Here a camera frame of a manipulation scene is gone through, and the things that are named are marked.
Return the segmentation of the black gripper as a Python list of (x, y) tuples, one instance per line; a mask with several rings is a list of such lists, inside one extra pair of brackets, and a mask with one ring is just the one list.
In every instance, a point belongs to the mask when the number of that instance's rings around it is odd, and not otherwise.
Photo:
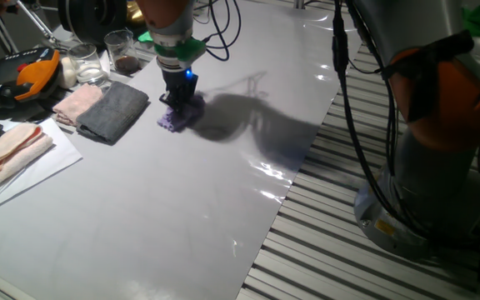
[(166, 92), (159, 101), (166, 104), (175, 113), (180, 113), (183, 108), (199, 108), (196, 86), (198, 75), (191, 68), (181, 72), (162, 71), (162, 77), (166, 83)]

